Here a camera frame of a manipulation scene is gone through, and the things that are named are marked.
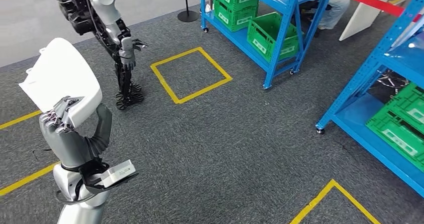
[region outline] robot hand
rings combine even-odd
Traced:
[[[112,113],[104,105],[98,105],[98,124],[93,137],[83,137],[67,124],[67,111],[75,98],[64,97],[54,109],[39,118],[41,132],[54,154],[66,168],[77,168],[98,158],[109,145]]]

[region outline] white cover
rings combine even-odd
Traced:
[[[86,60],[69,41],[55,38],[40,53],[19,86],[42,112],[53,109],[63,97],[84,97],[68,112],[76,128],[102,101],[99,83]]]

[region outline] white board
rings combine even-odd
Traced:
[[[381,10],[372,6],[360,3],[338,40],[343,41],[344,39],[351,37],[364,29],[369,28],[379,15],[380,11]]]

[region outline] gray floor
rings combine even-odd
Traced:
[[[75,44],[113,112],[104,161],[131,159],[140,173],[113,191],[103,223],[284,224],[331,179],[383,224],[423,223],[424,199],[346,133],[332,124],[325,135],[315,133],[316,121],[393,21],[383,14],[376,25],[338,42],[354,9],[313,40],[301,72],[282,74],[267,91],[264,72],[214,28],[203,33],[199,21],[179,22],[176,13],[135,24],[134,36],[149,44],[137,54],[133,75],[146,99],[126,111],[114,107],[117,87],[106,51],[93,39]],[[150,65],[196,47],[233,80],[174,104]],[[222,78],[202,56],[191,58],[159,66],[179,97]],[[0,68],[0,123],[37,109],[18,87],[36,59]],[[38,161],[32,155],[46,147],[37,125],[31,118],[0,130],[1,187],[57,160],[48,152],[37,152]],[[89,119],[81,134],[90,135],[95,125],[96,118]],[[49,173],[6,194],[1,223],[55,223],[61,210],[56,189]],[[370,222],[333,189],[302,223]]]

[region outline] jeans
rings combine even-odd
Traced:
[[[329,0],[328,4],[331,6],[331,10],[324,11],[319,21],[318,28],[333,29],[348,9],[350,3],[351,0]]]

